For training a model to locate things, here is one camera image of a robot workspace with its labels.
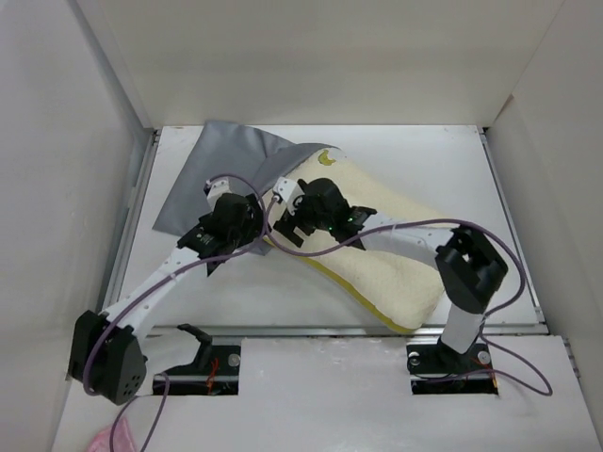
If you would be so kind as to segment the grey pillowcase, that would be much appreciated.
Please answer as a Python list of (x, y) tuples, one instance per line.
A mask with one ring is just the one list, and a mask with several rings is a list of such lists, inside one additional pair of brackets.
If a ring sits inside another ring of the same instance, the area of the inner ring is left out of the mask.
[(204, 189), (225, 181), (239, 195), (270, 193), (280, 177), (330, 146), (294, 143), (258, 128), (208, 121), (155, 221), (154, 229), (182, 237), (211, 212)]

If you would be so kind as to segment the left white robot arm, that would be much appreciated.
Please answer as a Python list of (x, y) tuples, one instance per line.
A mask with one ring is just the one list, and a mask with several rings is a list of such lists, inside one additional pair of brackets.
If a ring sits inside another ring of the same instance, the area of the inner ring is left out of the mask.
[(264, 215), (256, 195), (218, 196), (210, 213), (177, 241), (143, 284), (104, 311), (87, 310), (76, 319), (69, 377), (81, 382), (87, 395), (117, 406), (133, 399), (150, 359), (143, 342), (165, 312), (165, 297), (190, 270), (204, 267), (210, 277), (220, 265), (249, 252), (263, 235)]

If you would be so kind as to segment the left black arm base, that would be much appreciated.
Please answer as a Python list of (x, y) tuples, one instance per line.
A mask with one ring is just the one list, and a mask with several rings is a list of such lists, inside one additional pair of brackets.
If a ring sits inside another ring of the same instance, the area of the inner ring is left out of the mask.
[(155, 396), (235, 396), (238, 394), (241, 344), (216, 339), (182, 324), (144, 342), (147, 374)]

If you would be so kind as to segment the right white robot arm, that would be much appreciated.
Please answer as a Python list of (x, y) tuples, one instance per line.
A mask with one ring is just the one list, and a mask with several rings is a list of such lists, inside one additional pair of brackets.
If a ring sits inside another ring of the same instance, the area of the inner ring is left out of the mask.
[(306, 183), (281, 177), (272, 193), (285, 207), (272, 228), (292, 244), (293, 255), (305, 256), (305, 237), (321, 231), (335, 240), (332, 251), (381, 251), (435, 269), (451, 303), (436, 359), (449, 371), (469, 362), (486, 308), (508, 273), (483, 229), (456, 220), (401, 222), (349, 204), (327, 178)]

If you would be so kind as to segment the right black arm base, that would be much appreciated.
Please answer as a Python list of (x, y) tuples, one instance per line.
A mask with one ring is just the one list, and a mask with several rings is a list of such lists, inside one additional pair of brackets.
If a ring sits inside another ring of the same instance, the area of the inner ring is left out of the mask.
[(464, 354), (437, 343), (406, 346), (414, 396), (498, 395), (489, 347), (474, 343)]

